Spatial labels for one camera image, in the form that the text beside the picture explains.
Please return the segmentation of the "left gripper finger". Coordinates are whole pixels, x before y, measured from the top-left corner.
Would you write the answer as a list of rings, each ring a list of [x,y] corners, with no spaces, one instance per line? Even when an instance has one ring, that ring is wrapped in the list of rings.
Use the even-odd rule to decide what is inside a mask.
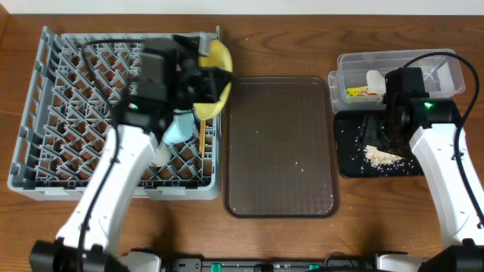
[[[223,90],[231,82],[232,73],[218,67],[203,69],[203,96],[205,103],[218,102]]]
[[[208,57],[212,42],[218,40],[219,36],[215,33],[200,32],[198,40],[198,54],[201,57]]]

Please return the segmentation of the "yellow round plate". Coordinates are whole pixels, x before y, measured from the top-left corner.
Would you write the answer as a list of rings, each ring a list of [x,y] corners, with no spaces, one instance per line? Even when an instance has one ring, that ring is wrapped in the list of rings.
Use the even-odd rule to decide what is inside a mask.
[[[212,40],[208,57],[199,57],[202,67],[217,67],[227,72],[233,71],[230,51],[219,41]],[[216,117],[225,107],[231,92],[229,82],[223,89],[219,101],[214,104],[194,104],[194,113],[199,120],[208,120]]]

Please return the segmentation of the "pile of rice scraps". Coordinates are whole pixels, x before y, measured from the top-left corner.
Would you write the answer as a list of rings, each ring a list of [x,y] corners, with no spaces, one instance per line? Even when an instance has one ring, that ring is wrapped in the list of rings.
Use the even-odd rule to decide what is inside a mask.
[[[413,159],[358,145],[356,131],[342,129],[336,133],[337,155],[341,175],[348,178],[375,178],[422,175]]]

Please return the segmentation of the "yellow green snack wrapper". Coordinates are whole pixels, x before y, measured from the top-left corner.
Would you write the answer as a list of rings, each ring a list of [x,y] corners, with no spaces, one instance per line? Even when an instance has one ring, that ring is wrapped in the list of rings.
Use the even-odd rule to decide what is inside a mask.
[[[369,94],[368,86],[347,88],[346,93],[350,97],[366,96]]]

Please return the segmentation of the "light blue bowl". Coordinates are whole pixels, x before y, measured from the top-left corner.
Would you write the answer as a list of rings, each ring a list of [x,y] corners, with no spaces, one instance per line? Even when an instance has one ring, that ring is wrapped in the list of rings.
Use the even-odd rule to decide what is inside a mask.
[[[189,140],[194,133],[194,114],[191,110],[174,112],[173,121],[163,135],[166,145],[180,144]]]

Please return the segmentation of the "wooden chopstick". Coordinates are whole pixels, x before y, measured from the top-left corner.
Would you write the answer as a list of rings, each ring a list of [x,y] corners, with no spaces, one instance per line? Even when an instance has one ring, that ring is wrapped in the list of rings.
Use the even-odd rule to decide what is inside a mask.
[[[205,120],[200,121],[200,139],[199,139],[199,151],[202,154],[203,157],[203,152],[204,152],[204,141],[205,141]]]
[[[206,120],[200,121],[200,152],[202,160],[205,158],[205,143],[206,143]]]

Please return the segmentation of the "white tissue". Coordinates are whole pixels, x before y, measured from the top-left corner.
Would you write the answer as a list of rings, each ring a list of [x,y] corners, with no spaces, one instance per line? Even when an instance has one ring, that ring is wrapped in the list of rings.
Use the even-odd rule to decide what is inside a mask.
[[[383,95],[386,93],[385,79],[377,70],[368,70],[366,81],[370,94]]]

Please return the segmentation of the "light green cup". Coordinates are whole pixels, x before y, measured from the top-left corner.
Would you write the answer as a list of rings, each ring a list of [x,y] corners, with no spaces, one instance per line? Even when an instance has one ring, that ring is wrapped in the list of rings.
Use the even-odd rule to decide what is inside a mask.
[[[164,142],[161,142],[156,149],[154,158],[151,160],[151,165],[153,167],[162,167],[171,159],[171,152],[169,151],[169,146]]]

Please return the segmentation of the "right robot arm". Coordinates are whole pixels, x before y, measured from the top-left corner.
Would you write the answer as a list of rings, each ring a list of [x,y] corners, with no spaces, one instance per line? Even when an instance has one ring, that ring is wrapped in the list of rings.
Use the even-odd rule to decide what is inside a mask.
[[[453,100],[412,98],[366,113],[362,145],[420,165],[436,207],[443,250],[425,260],[385,253],[381,271],[481,271],[483,269],[483,188],[471,162],[462,118]]]

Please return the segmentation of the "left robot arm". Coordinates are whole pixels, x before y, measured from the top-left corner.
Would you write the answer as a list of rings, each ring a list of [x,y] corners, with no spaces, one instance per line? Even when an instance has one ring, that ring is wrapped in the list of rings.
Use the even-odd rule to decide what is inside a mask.
[[[174,118],[202,105],[219,113],[233,65],[227,47],[205,32],[143,40],[141,72],[110,106],[111,127],[82,198],[52,242],[37,241],[34,271],[159,271],[159,255],[141,249],[118,256],[132,195],[149,165],[161,163],[163,136]]]

